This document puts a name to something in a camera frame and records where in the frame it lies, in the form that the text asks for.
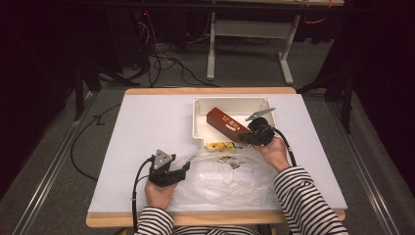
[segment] white tray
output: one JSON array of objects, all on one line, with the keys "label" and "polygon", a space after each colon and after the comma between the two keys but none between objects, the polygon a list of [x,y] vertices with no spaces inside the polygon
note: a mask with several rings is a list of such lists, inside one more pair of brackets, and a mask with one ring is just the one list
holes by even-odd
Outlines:
[{"label": "white tray", "polygon": [[[246,127],[250,122],[245,119],[254,112],[272,108],[268,98],[264,97],[195,98],[193,102],[193,138],[201,148],[209,143],[231,141],[207,123],[207,114],[215,107]],[[271,126],[277,127],[272,112],[263,117]]]}]

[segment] hand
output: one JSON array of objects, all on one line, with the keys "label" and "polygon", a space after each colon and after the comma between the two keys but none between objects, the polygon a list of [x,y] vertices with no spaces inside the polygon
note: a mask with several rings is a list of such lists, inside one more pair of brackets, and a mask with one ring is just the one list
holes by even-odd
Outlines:
[{"label": "hand", "polygon": [[281,138],[274,137],[271,143],[265,146],[253,145],[253,148],[259,151],[265,161],[278,172],[290,167],[287,160],[287,147]]},{"label": "hand", "polygon": [[147,180],[144,192],[146,194],[147,205],[149,207],[160,208],[165,210],[170,203],[171,195],[178,183],[171,184],[165,187],[159,187]]}]

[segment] clear plastic bag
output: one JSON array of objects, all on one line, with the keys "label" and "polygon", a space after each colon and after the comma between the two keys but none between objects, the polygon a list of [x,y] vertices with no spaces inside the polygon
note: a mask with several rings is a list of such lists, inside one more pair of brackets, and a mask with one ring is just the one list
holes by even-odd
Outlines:
[{"label": "clear plastic bag", "polygon": [[175,205],[254,207],[273,195],[275,170],[250,147],[219,152],[202,149],[175,163],[184,165],[188,161],[191,165],[186,179],[174,190]]}]

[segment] person's left hand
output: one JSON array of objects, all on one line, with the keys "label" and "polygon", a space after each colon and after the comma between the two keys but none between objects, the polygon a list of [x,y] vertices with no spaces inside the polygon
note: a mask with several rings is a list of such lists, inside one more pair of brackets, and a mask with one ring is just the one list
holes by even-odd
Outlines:
[{"label": "person's left hand", "polygon": [[165,210],[170,203],[171,195],[173,194],[174,188],[178,183],[168,185],[165,187],[159,187],[147,180],[146,188],[144,192],[146,194],[147,205],[149,207],[160,208]]}]

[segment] table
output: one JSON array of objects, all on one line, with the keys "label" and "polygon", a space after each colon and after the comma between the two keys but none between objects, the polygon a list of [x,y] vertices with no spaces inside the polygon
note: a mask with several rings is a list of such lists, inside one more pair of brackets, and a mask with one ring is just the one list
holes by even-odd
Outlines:
[{"label": "table", "polygon": [[[256,3],[256,4],[285,4],[297,5],[302,7],[306,1],[296,0],[213,0],[216,2],[231,3]],[[342,6],[344,0],[311,0],[310,6]],[[228,21],[217,20],[215,12],[211,13],[210,18],[210,47],[207,57],[207,79],[214,80],[215,50],[214,39],[216,35],[224,36],[243,36],[260,38],[281,38],[286,40],[283,52],[278,52],[278,60],[284,75],[286,84],[294,84],[293,77],[288,66],[287,58],[299,26],[300,15],[295,15],[289,23],[269,23],[269,22],[250,22],[250,21]]]},{"label": "table", "polygon": [[[195,97],[267,97],[275,106],[275,121],[317,188],[340,219],[346,202],[301,95],[290,87],[274,88],[153,88],[125,92],[113,136],[102,166],[86,223],[91,227],[132,226],[131,192],[138,167],[162,149],[177,158],[198,150],[192,138]],[[146,206],[144,182],[137,186],[137,210]],[[255,208],[212,205],[170,205],[175,225],[272,224],[284,222],[278,203]]]}]

